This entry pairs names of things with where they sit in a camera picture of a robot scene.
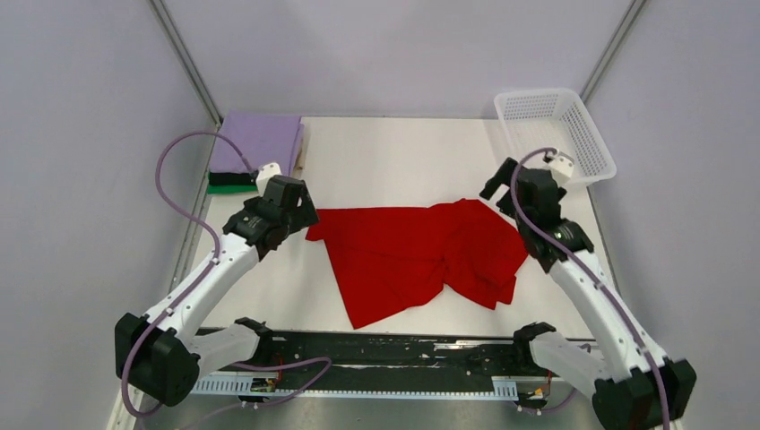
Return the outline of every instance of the green cloth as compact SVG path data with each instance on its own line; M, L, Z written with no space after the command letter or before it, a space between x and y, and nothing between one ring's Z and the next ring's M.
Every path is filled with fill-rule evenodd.
M209 185L206 189L208 194L237 194L255 191L258 191L256 185Z

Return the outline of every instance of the gray wall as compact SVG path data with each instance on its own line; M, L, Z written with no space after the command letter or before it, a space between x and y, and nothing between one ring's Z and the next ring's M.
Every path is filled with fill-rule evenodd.
M760 3L655 1L590 111L618 167L593 197L623 296L688 357L688 430L757 428Z
M496 117L580 91L630 0L168 0L222 114Z
M184 232L156 158L208 126L146 2L0 2L3 429L105 426L114 323L168 290ZM200 144L165 174L185 205Z

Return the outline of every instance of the metal frame edge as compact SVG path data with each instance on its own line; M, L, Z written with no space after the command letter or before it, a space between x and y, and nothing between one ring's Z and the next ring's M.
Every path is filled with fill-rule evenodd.
M609 69L609 66L615 59L620 47L630 33L631 28L633 28L636 20L641 15L641 11L648 3L649 0L633 0L628 6L626 13L620 20L615 32L612 34L607 46L604 48L599 61L597 61L597 64L594 66L592 73L589 75L588 80L581 90L580 96L583 103L588 103L591 99L593 92L599 86L604 74Z
M156 20L164 30L164 33L166 34L169 43L171 43L175 54L177 54L177 60L179 60L179 63L185 70L187 79L189 79L190 83L193 85L195 94L198 96L198 99L201 100L203 108L205 109L208 116L212 119L216 127L219 128L221 126L222 119L221 113L217 108L216 103L214 103L211 92L209 91L208 87L206 87L206 84L203 81L203 77L198 71L198 67L195 65L193 58L190 56L190 51L187 50L185 42L179 35L177 25L174 23L174 20L171 17L171 13L168 11L166 3L164 0L147 0L147 2L155 14Z

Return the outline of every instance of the red cloth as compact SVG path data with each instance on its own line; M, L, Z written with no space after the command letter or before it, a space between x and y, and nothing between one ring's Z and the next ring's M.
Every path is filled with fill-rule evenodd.
M490 309L509 304L528 255L517 231L477 200L318 213L307 240L324 240L355 329L424 305L444 283Z

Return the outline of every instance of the wire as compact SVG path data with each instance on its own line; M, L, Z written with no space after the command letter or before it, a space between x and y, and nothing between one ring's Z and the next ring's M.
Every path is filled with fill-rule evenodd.
M182 142L184 139L187 139L187 138L193 137L193 136L199 136L199 135L209 135L209 136L214 136L214 137L217 137L219 139L222 139L226 144L228 144L238 154L238 156L243 161L243 164L246 166L246 168L248 169L248 171L251 172L252 175L254 173L253 167L251 167L251 164L248 162L248 160L246 159L246 157L243 155L243 152L239 149L239 147L233 141L231 141L229 138L227 138L226 136L224 136L222 134L219 134L219 133L206 132L206 131L197 131L197 132L191 132L191 133L182 134L181 136L178 136L174 141L172 141L169 145L167 145L167 147L164 149L164 151L160 154L158 163L156 164L156 174L155 174L156 189L158 190L159 195L164 200L164 202L166 202L172 209L174 209L180 215L182 215L183 217L185 217L187 219L190 219L192 222L198 224L203 229L205 229L206 231L208 231L209 234L212 235L212 239L213 239L213 243L214 243L214 248L212 250L212 252L213 252L213 258L212 258L212 260L209 261L209 263L206 265L206 267L203 268L203 271L201 271L201 273L198 275L198 277L195 278L193 280L193 282L191 282L190 285L183 292L181 292L168 305L168 308L172 308L172 309L173 308L177 308L182 303L182 301L188 295L190 295L190 293L192 293L193 290L195 290L195 288L206 278L206 276L208 276L209 272L214 267L214 262L213 261L217 260L219 258L220 249L221 249L219 235L217 235L216 232L213 231L213 228L211 226L209 226L208 224L206 224L202 219L196 217L195 215L191 214L190 212L185 211L184 209L182 209L181 207L179 207L179 205L177 205L175 202L173 202L166 195L166 193L164 192L163 186L161 185L161 170L163 168L164 160L166 159L169 151L171 151L172 148L174 148L178 143ZM140 337L137 338L137 341L134 343L134 345L132 346L132 349L130 349L129 354L126 357L126 362L124 364L124 370L122 372L122 378L121 378L122 401L124 402L124 406L125 406L126 410L131 415L133 415L134 417L137 417L137 418L146 418L146 417L152 416L153 414L155 414L160 409L161 404L159 403L158 405L156 405L156 407L154 407L154 408L152 408L150 410L144 411L144 412L138 410L134 406L134 404L130 401L130 399L129 399L129 372L130 372L130 370L132 368L132 364L134 362L134 357L137 355L137 351L140 349L140 347L145 342L145 339L147 339L147 337L151 333L151 331L153 331L153 329L155 329L167 316L168 316L168 311L167 311L167 309L164 309L156 317L156 319L148 326L148 328L145 329L145 331L142 332L142 334L140 335ZM311 359L308 359L308 360L300 361L300 362L297 362L297 363L292 363L292 364L289 364L289 365L278 365L278 366L273 366L273 367L255 367L255 366L245 365L245 364L241 364L241 363L234 364L234 366L238 366L238 367L241 367L241 368L252 369L252 370L259 370L259 371L274 371L274 370L281 371L281 370L293 369L293 368L301 367L301 366L309 366L309 365L312 365L313 363L319 363L319 362L325 362L326 363L325 366L324 366L324 368L314 378L312 378L309 382L307 382L306 384L304 384L303 387L299 388L298 390L295 390L290 395L285 396L282 399L278 399L276 401L271 401L271 402L265 403L265 406L274 406L274 405L278 405L278 404L284 403L285 401L291 400L294 397L298 396L303 391L305 391L309 386L311 386L313 383L315 383L316 380L318 380L320 377L322 377L322 375L325 372L327 372L327 369L329 369L330 366L333 363L332 360L329 357L317 357L317 358L311 358ZM219 415L220 413L225 412L226 410L229 410L229 409L231 409L231 408L230 407L226 407L226 408L218 409L218 410L212 412L211 414L209 414L208 416L202 418L202 420L205 420L205 419L208 419L210 417L214 417L216 415Z
M293 400L295 397L297 397L299 394L306 391L310 386L312 386L319 378L324 375L327 370L330 368L330 366L333 365L332 360L329 357L317 357L317 358L309 358L308 360L299 361L297 363L291 363L289 365L273 365L269 367L259 367L256 365L247 365L245 363L235 363L233 364L234 367L238 367L245 370L251 370L254 372L271 372L271 371L281 371L281 370L288 370L288 369L295 369L297 367L302 366L309 366L314 363L324 362L325 365L322 368L322 370L319 371L318 374L315 375L315 377L311 378L307 383L303 384L301 388L295 390L291 394L288 394L287 396L281 397L277 400L267 401L265 403L251 403L247 401L243 401L241 403L233 403L231 405L223 406L221 408L218 408L212 412L210 412L208 415L205 415L195 421L193 424L184 426L180 428L179 430L190 430L191 428L194 428L198 425L200 425L202 422L207 421L213 417L216 417L218 415L221 415L229 410L233 409L244 409L244 408L253 408L253 409L259 409L259 408L268 408L270 406L277 406L281 405L282 403L285 403L288 400Z
M197 132L191 132L182 134L181 136L177 137L174 141L172 141L169 145L167 145L166 148L164 148L164 151L161 152L161 155L159 156L159 160L156 163L156 174L155 174L155 181L156 181L156 189L159 192L159 195L161 198L166 202L173 210L178 212L183 217L190 219L192 222L198 224L201 226L204 230L208 231L210 235L212 235L213 243L214 243L214 249L213 249L213 259L212 261L209 261L209 263L206 265L206 267L203 268L203 271L198 275L195 280L184 290L182 293L180 293L168 306L168 308L176 308L179 304L182 303L183 300L185 300L185 297L187 297L190 293L195 290L196 287L208 276L209 272L214 267L213 260L216 260L219 258L220 255L220 240L219 235L216 234L215 231L213 231L213 228L206 224L202 219L196 217L192 213L185 211L181 207L179 207L178 204L174 203L164 192L164 188L161 185L161 170L163 169L164 160L166 159L168 152L171 151L172 148L174 148L178 143L182 142L184 139L187 139L189 137L193 136L199 136L199 135L210 135L218 137L219 139L222 139L224 142L226 142L232 149L238 154L240 159L243 160L243 164L246 165L246 168L249 172L253 172L254 169L251 167L251 164L248 162L246 157L243 155L243 152L240 151L240 149L237 147L237 145L232 142L230 139L228 139L226 136L223 136L219 133L214 132L206 132L206 131L197 131ZM132 364L134 362L134 357L137 355L137 351L140 350L140 347L145 343L145 339L148 338L148 335L151 334L151 331L158 327L158 325L168 316L168 312L166 309L161 311L161 313L156 317L156 319L151 322L151 324L148 326L145 331L142 332L140 337L137 338L137 341L132 346L132 349L129 350L129 354L126 356L126 362L124 364L124 370L122 371L121 376L121 396L122 400L124 402L124 406L132 416L138 417L138 418L146 418L150 417L151 415L158 412L161 405L158 404L154 408L141 412L138 410L132 401L129 399L129 372L132 369Z
M579 346L578 348L584 348L584 349L586 349L589 352L589 354L591 354L591 352L592 352L592 346L589 345L588 343L584 343L581 346ZM530 415L534 415L534 416L535 415L542 415L542 414L553 414L555 412L559 412L565 406L569 405L570 401L572 401L577 394L578 394L578 390L576 390L575 387L573 387L573 389L570 391L570 394L567 394L567 397L565 397L564 400L560 401L558 405L552 406L551 408L536 409L536 408L527 408L527 407L524 407L524 406L520 406L520 405L518 405L515 402L511 402L511 404L513 404L513 405L517 406L518 408L520 408L519 410L524 411L524 412L526 412L526 413L528 413Z
M604 285L601 279L599 279L599 277L596 276L596 274L592 271L592 269L589 266L587 266L580 258L578 258L577 255L575 255L572 251L570 251L566 246L562 245L554 237L546 234L540 228L538 228L538 226L533 224L533 222L530 219L528 219L528 217L525 215L523 208L520 207L520 203L517 201L517 192L515 190L515 187L517 186L517 175L520 173L520 170L523 168L525 163L528 162L528 160L545 152L556 154L557 149L547 147L547 148L534 150L530 152L528 155L526 155L525 157L523 157L520 160L520 162L517 163L517 166L514 168L514 172L512 173L512 178L509 181L509 193L510 193L510 196L512 197L512 204L514 206L514 210L516 211L517 215L520 217L520 220L522 220L525 223L525 225L527 225L531 230L533 230L533 232L535 232L541 238L543 238L544 240L546 240L547 242L555 246L557 249L565 253L567 255L567 258L569 258L575 264L577 264L578 267L580 267L581 270L583 270L583 272L585 272L586 275L588 275L588 277L593 281L594 286L598 287L599 291L601 291L601 293L608 299L608 301L612 304L612 307L614 307L615 310L617 311L618 315L620 315L620 319L623 320L623 323L631 332L631 335L634 338L634 342L639 347L639 349L642 350L644 358L649 364L649 367L652 369L652 374L654 375L654 381L655 381L655 384L657 385L657 392L660 395L660 407L662 409L662 430L670 430L670 413L668 410L668 397L667 397L667 393L665 392L665 384L662 381L662 375L660 374L660 368L657 366L657 363L654 361L654 357L652 357L652 353L645 346L644 341L641 337L641 334L639 334L638 330L636 329L634 325L634 322L631 321L631 318L626 313L626 310L618 302L615 296L612 295L612 292L609 291L609 289L607 288L606 285Z

